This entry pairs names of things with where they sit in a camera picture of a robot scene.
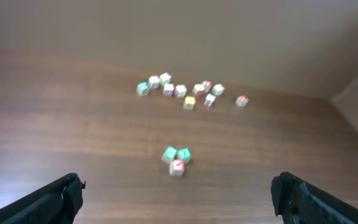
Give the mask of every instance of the gray wall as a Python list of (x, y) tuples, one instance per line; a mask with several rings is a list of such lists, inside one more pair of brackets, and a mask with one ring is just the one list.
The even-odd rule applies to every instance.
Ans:
[(328, 98), (358, 74), (358, 0), (0, 0), (0, 50)]

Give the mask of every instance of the small cube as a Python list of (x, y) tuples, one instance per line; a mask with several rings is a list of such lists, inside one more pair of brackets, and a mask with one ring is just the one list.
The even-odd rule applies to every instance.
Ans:
[(216, 96), (214, 96), (212, 94), (206, 95), (204, 105), (207, 107), (211, 107), (214, 104), (215, 99), (216, 99)]
[(185, 102), (183, 102), (183, 109), (192, 110), (196, 104), (196, 99), (192, 96), (186, 96)]
[(193, 95), (202, 96), (204, 94), (205, 88), (202, 84), (195, 84), (193, 88)]
[(185, 85), (177, 85), (175, 88), (175, 97), (185, 97), (187, 88)]
[(172, 146), (168, 146), (164, 152), (164, 154), (162, 155), (161, 161), (166, 162), (166, 163), (171, 163), (172, 160), (174, 160), (177, 156), (177, 150), (172, 147)]
[(139, 83), (136, 88), (138, 96), (146, 96), (149, 94), (150, 87), (146, 82)]
[(173, 84), (166, 83), (164, 85), (163, 90), (162, 90), (162, 95), (164, 95), (164, 96), (172, 96), (173, 95), (173, 90), (174, 90)]
[(212, 88), (212, 94), (214, 94), (215, 96), (222, 95), (223, 91), (224, 87), (222, 86), (222, 84), (217, 84), (214, 86), (214, 88)]
[(239, 96), (236, 99), (236, 105), (241, 107), (241, 106), (246, 106), (248, 104), (248, 98), (246, 96)]
[(211, 82), (210, 81), (203, 81), (201, 83), (204, 86), (205, 89), (205, 93), (208, 93), (212, 87)]
[(149, 78), (149, 86), (151, 89), (156, 89), (160, 86), (160, 79), (158, 76), (152, 76)]
[(171, 83), (171, 75), (168, 72), (165, 72), (164, 74), (160, 75), (160, 82), (162, 86), (167, 83)]
[(185, 162), (181, 159), (174, 159), (169, 165), (169, 175), (181, 176), (185, 171)]
[(188, 163), (191, 159), (191, 153), (188, 148), (180, 149), (178, 151), (178, 159), (183, 160), (185, 163)]

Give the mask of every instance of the cube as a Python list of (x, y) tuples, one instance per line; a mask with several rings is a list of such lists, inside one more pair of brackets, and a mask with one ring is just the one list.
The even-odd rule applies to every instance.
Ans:
[(246, 106), (248, 104), (248, 98), (246, 96), (239, 96), (236, 99), (236, 105), (237, 106)]
[(204, 105), (207, 106), (207, 107), (211, 107), (213, 105), (215, 99), (216, 99), (216, 96), (214, 96), (212, 94), (206, 95)]
[(139, 83), (136, 88), (136, 93), (138, 96), (146, 96), (149, 94), (150, 87), (146, 82)]
[(214, 94), (215, 96), (222, 95), (223, 91), (224, 87), (222, 86), (222, 84), (217, 84), (214, 86), (214, 88), (212, 88), (212, 94)]
[(195, 84), (193, 88), (193, 94), (195, 96), (202, 96), (204, 94), (205, 88), (202, 84)]
[(149, 78), (149, 86), (151, 89), (156, 89), (160, 86), (160, 78), (158, 76), (152, 76)]
[(183, 160), (185, 163), (188, 163), (191, 159), (191, 153), (188, 148), (180, 149), (178, 151), (178, 159)]
[(196, 104), (196, 99), (192, 96), (186, 96), (185, 102), (183, 102), (183, 109), (192, 110)]
[(204, 86), (205, 93), (208, 93), (209, 90), (210, 90), (211, 87), (212, 87), (211, 82), (209, 82), (209, 81), (203, 81), (201, 84)]
[(187, 92), (187, 88), (185, 85), (177, 85), (175, 88), (175, 96), (176, 97), (185, 97)]
[(168, 72), (165, 72), (164, 74), (160, 75), (160, 82), (162, 86), (167, 83), (171, 83), (171, 75)]
[(162, 90), (162, 95), (164, 95), (164, 96), (172, 96), (173, 95), (173, 90), (174, 90), (173, 84), (166, 83), (164, 85), (163, 90)]
[(185, 162), (181, 159), (174, 159), (169, 164), (169, 175), (181, 176), (185, 171)]
[(172, 147), (172, 146), (168, 146), (164, 152), (164, 154), (162, 154), (162, 158), (161, 161), (166, 162), (166, 163), (171, 163), (172, 160), (174, 160), (177, 156), (177, 150)]

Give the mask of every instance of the wooden floor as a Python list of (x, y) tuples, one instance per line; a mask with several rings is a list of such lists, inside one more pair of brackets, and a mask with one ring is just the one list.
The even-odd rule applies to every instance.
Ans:
[[(75, 223), (281, 223), (270, 181), (283, 171), (358, 208), (358, 135), (327, 101), (227, 84), (214, 108), (183, 111), (136, 95), (150, 75), (0, 54), (0, 208), (77, 172)], [(167, 146), (192, 151), (184, 176), (160, 161)]]

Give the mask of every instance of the black object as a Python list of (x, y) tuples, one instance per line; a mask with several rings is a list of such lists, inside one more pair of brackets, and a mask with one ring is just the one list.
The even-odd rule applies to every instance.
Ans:
[(358, 209), (289, 172), (274, 177), (270, 190), (285, 224), (358, 223)]
[(0, 223), (73, 223), (82, 206), (82, 189), (77, 174), (67, 174), (0, 209)]

